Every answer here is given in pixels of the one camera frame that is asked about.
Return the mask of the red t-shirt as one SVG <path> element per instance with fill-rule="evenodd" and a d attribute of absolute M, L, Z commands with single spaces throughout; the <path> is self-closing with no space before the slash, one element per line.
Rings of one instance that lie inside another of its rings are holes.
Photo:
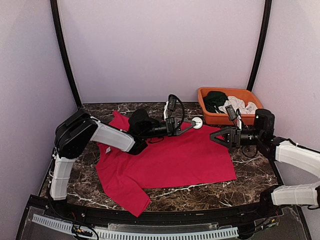
<path fill-rule="evenodd" d="M 165 137 L 131 155 L 98 143 L 96 171 L 105 194 L 138 217 L 150 204 L 146 189 L 175 188 L 236 180 L 228 149 L 210 140 L 208 125 Z"/>

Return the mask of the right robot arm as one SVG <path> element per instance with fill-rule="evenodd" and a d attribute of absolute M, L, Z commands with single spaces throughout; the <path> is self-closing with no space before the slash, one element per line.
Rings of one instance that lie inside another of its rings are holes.
<path fill-rule="evenodd" d="M 255 111 L 253 126 L 225 127 L 210 134 L 210 140 L 228 149 L 255 146 L 257 152 L 270 161 L 285 163 L 320 176 L 320 152 L 302 146 L 290 138 L 274 135 L 275 115 L 263 108 Z M 300 205 L 312 209 L 320 207 L 320 183 L 286 186 L 278 184 L 260 194 L 255 213 L 266 217 L 275 206 Z"/>

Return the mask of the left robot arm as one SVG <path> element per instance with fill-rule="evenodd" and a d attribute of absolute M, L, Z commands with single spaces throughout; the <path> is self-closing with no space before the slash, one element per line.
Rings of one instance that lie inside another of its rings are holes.
<path fill-rule="evenodd" d="M 138 155 L 147 147 L 147 140 L 162 137 L 180 136 L 191 129 L 200 129 L 203 121 L 194 117 L 182 125 L 185 118 L 164 114 L 159 121 L 151 118 L 144 109 L 137 109 L 128 119 L 129 128 L 117 128 L 93 117 L 83 109 L 61 123 L 55 131 L 52 159 L 53 175 L 49 186 L 49 196 L 53 199 L 51 210 L 60 218 L 67 218 L 70 206 L 63 200 L 67 198 L 67 188 L 71 170 L 76 159 L 89 142 L 105 144 L 130 155 Z"/>

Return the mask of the white garment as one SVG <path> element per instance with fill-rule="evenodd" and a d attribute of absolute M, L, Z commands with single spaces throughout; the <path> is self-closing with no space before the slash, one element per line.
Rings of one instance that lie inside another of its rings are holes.
<path fill-rule="evenodd" d="M 256 110 L 258 107 L 256 106 L 255 103 L 249 101 L 247 104 L 242 100 L 239 99 L 235 96 L 228 96 L 227 100 L 224 102 L 222 106 L 218 107 L 218 110 L 222 113 L 227 113 L 226 107 L 232 105 L 234 110 L 239 110 L 241 115 L 250 115 L 250 114 L 255 114 Z"/>

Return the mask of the dark green garment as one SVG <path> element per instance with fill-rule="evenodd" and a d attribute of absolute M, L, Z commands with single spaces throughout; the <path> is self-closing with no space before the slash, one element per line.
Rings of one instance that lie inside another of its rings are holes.
<path fill-rule="evenodd" d="M 210 91 L 207 96 L 203 97 L 205 109 L 209 113 L 224 114 L 219 107 L 222 107 L 228 100 L 227 95 L 221 91 Z"/>

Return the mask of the orange plastic basin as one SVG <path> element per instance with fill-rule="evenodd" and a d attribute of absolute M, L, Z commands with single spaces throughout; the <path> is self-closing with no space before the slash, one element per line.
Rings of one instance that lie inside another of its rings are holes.
<path fill-rule="evenodd" d="M 260 100 L 249 90 L 237 88 L 200 87 L 198 89 L 198 103 L 202 108 L 205 123 L 207 125 L 233 125 L 232 121 L 229 120 L 227 113 L 211 113 L 207 111 L 203 98 L 206 97 L 211 91 L 223 92 L 227 96 L 234 96 L 240 100 L 243 100 L 245 104 L 252 102 L 257 106 L 258 109 L 263 108 Z"/>

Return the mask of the black front rail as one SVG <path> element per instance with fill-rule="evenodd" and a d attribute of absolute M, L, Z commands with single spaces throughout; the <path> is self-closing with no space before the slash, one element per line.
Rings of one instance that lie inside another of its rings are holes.
<path fill-rule="evenodd" d="M 262 219 L 256 208 L 258 203 L 245 204 L 236 207 L 227 207 L 209 210 L 171 211 L 171 212 L 143 212 L 135 217 L 128 211 L 111 210 L 96 207 L 76 205 L 63 201 L 61 203 L 49 203 L 48 199 L 36 195 L 30 195 L 27 207 L 38 208 L 48 216 L 72 217 L 76 221 L 90 226 L 106 226 L 108 224 L 147 225 L 147 226 L 173 226 L 219 223 L 219 225 L 235 224 L 242 226 L 251 224 L 255 220 Z"/>

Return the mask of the right black frame post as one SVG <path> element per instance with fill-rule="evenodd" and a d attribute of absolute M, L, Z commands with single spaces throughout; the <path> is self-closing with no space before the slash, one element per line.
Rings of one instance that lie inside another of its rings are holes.
<path fill-rule="evenodd" d="M 250 76 L 248 79 L 247 87 L 246 87 L 246 89 L 250 92 L 252 92 L 254 89 L 256 78 L 258 75 L 258 70 L 260 67 L 264 46 L 266 42 L 266 37 L 268 33 L 268 28 L 269 28 L 271 10 L 272 10 L 272 0 L 265 0 L 262 21 L 261 21 L 261 28 L 260 28 L 259 38 L 257 42 L 257 48 L 256 48 Z"/>

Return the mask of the black frame post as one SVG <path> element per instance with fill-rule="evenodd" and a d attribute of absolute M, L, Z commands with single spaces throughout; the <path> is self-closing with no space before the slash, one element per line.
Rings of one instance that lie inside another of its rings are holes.
<path fill-rule="evenodd" d="M 254 89 L 256 78 L 258 75 L 258 70 L 260 67 L 264 46 L 266 42 L 266 37 L 268 33 L 268 28 L 269 28 L 271 10 L 272 10 L 272 0 L 265 0 L 262 21 L 261 21 L 261 28 L 260 28 L 259 38 L 257 42 L 257 48 L 256 48 L 250 76 L 248 79 L 247 87 L 246 87 L 246 89 L 250 92 L 252 92 Z"/>
<path fill-rule="evenodd" d="M 76 107 L 79 109 L 82 106 L 82 101 L 76 86 L 76 82 L 74 79 L 74 75 L 72 72 L 69 56 L 67 53 L 67 48 L 66 48 L 66 43 L 64 39 L 64 34 L 63 34 L 63 28 L 62 28 L 62 23 L 61 23 L 61 18 L 60 18 L 60 13 L 59 13 L 59 6 L 58 6 L 58 1 L 57 0 L 50 0 L 50 8 L 51 8 L 51 14 L 52 14 L 52 19 L 53 19 L 53 24 L 54 24 L 54 29 L 55 29 L 55 34 L 56 34 L 56 39 L 60 51 L 60 56 L 62 59 L 62 63 L 64 66 L 65 74 L 68 80 L 68 84 L 73 96 L 73 100 L 75 102 Z"/>

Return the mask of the left black frame post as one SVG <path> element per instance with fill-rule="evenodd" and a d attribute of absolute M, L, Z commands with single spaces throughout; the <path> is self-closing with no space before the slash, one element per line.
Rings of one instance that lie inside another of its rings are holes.
<path fill-rule="evenodd" d="M 62 59 L 62 63 L 64 66 L 65 74 L 68 80 L 68 84 L 73 96 L 73 100 L 75 102 L 76 107 L 79 109 L 82 106 L 82 101 L 76 86 L 76 82 L 74 79 L 74 75 L 72 72 L 69 56 L 67 53 L 67 48 L 66 48 L 66 43 L 64 39 L 64 34 L 63 34 L 63 28 L 62 28 L 62 23 L 61 23 L 61 18 L 60 18 L 60 13 L 59 13 L 59 6 L 58 6 L 58 1 L 57 0 L 50 0 L 50 8 L 51 8 L 51 14 L 52 14 L 52 19 L 53 19 L 53 24 L 54 24 L 54 29 L 55 29 L 55 34 L 56 34 L 56 39 L 60 51 L 60 56 Z"/>

